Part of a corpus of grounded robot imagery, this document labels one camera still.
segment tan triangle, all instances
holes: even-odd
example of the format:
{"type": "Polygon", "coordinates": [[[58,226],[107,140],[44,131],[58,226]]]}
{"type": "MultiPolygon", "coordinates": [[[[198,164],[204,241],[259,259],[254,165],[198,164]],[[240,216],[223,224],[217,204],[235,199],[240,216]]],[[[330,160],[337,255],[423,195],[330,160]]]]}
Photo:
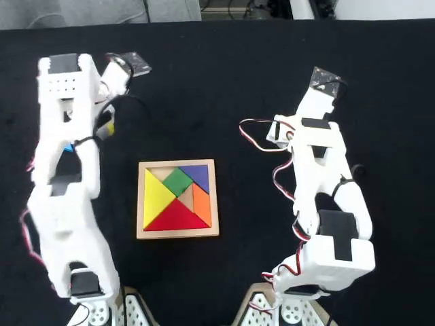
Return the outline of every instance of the tan triangle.
{"type": "Polygon", "coordinates": [[[179,195],[178,200],[193,212],[193,184],[179,195]]]}
{"type": "Polygon", "coordinates": [[[175,170],[174,167],[161,167],[161,168],[149,168],[148,169],[157,180],[163,182],[171,173],[175,170]]]}

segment black tablecloth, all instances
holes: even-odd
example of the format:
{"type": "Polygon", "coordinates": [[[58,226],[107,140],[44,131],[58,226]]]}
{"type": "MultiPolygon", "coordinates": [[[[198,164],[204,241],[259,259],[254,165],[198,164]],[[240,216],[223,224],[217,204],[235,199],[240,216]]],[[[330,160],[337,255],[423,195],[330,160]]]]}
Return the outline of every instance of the black tablecloth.
{"type": "MultiPolygon", "coordinates": [[[[284,153],[262,153],[238,131],[246,117],[290,115],[313,66],[347,80],[332,116],[370,210],[377,266],[337,304],[341,325],[422,325],[432,294],[434,226],[434,20],[208,22],[96,26],[0,33],[0,324],[64,325],[74,307],[57,298],[27,255],[18,216],[32,188],[25,173],[38,140],[37,60],[138,51],[154,68],[131,92],[104,142],[98,224],[126,285],[165,325],[225,325],[248,287],[291,255],[290,203],[273,187],[284,153]],[[220,236],[135,240],[137,163],[214,158],[220,236]]],[[[249,129],[263,139],[266,126],[249,129]]],[[[292,171],[280,176],[295,185],[292,171]]],[[[330,308],[333,299],[326,300],[330,308]]]]}

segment purple triangle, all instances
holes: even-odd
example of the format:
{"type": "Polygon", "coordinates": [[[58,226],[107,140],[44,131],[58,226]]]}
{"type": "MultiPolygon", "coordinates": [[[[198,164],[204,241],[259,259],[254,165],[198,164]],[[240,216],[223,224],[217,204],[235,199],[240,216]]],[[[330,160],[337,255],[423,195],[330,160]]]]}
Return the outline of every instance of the purple triangle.
{"type": "Polygon", "coordinates": [[[209,167],[207,165],[179,166],[197,185],[209,193],[209,167]]]}

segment green square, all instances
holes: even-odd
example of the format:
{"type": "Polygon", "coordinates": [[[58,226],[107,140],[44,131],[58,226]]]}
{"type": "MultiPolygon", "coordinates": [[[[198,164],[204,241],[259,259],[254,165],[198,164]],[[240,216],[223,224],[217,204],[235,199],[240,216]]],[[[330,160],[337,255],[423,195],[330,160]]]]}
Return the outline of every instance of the green square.
{"type": "Polygon", "coordinates": [[[186,173],[176,168],[168,177],[163,181],[163,184],[171,190],[177,197],[186,190],[193,180],[187,176],[186,173]]]}

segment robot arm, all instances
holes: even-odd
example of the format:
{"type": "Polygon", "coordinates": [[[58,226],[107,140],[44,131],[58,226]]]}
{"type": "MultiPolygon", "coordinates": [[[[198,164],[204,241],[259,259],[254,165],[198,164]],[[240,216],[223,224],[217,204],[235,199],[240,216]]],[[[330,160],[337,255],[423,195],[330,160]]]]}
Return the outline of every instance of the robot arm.
{"type": "Polygon", "coordinates": [[[281,302],[330,295],[375,268],[370,215],[352,180],[339,127],[326,119],[343,83],[315,68],[296,114],[276,115],[266,137],[291,153],[297,184],[290,199],[296,217],[292,229],[301,245],[271,273],[263,273],[281,302]],[[341,211],[318,209],[315,197],[321,192],[341,211]]]}
{"type": "MultiPolygon", "coordinates": [[[[139,63],[135,72],[150,71],[138,54],[126,56],[139,63]]],[[[73,304],[100,301],[113,306],[120,288],[109,245],[91,204],[100,192],[99,149],[91,140],[113,133],[115,109],[111,100],[128,92],[133,77],[133,67],[126,62],[113,55],[100,76],[89,54],[39,61],[40,138],[28,208],[39,233],[48,276],[58,295],[70,297],[73,304]],[[108,118],[103,122],[99,121],[101,111],[108,118]],[[76,144],[81,173],[56,175],[58,161],[70,144],[76,144]],[[71,271],[70,264],[75,262],[87,267],[71,271]],[[86,289],[84,283],[93,285],[86,289]]]]}

